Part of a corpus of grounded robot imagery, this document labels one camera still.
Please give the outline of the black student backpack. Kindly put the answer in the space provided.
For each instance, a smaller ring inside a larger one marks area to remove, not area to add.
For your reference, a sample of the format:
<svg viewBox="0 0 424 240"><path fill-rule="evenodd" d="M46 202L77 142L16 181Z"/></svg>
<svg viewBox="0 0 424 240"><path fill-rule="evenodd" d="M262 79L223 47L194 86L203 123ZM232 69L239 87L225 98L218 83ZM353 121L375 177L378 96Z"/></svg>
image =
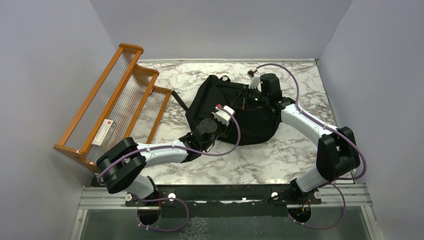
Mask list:
<svg viewBox="0 0 424 240"><path fill-rule="evenodd" d="M172 96L185 110L191 131L202 120L213 117L212 111L216 105L232 108L241 131L240 146L267 142L274 136L281 122L281 113L266 102L261 102L261 93L255 93L246 84L224 80L216 75L210 75L200 85L190 106L175 91Z"/></svg>

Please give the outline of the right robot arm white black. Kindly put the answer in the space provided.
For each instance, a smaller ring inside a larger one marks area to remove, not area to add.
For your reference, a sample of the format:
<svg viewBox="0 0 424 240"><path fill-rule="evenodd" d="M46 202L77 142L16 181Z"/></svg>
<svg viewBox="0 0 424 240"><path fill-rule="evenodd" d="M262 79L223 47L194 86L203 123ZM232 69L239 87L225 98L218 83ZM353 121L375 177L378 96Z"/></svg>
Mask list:
<svg viewBox="0 0 424 240"><path fill-rule="evenodd" d="M284 97L280 80L274 73L261 76L250 70L251 82L245 86L243 107L270 110L273 117L306 136L317 146L315 167L290 182L289 199L300 204L309 192L360 166L355 137L348 127L337 128L310 115L290 97Z"/></svg>

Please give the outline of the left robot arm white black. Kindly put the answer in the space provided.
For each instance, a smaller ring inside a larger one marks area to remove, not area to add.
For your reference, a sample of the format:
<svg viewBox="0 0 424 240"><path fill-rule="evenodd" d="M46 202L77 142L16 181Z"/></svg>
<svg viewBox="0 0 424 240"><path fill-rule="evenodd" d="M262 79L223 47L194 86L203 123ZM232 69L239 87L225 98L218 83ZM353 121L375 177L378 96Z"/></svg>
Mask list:
<svg viewBox="0 0 424 240"><path fill-rule="evenodd" d="M215 118L206 118L192 132L169 143L136 143L127 137L97 159L97 182L104 184L108 193L128 192L138 197L144 205L157 200L158 188L142 170L156 165L183 164L202 155L214 156L209 148L216 139L225 136L231 123L223 124Z"/></svg>

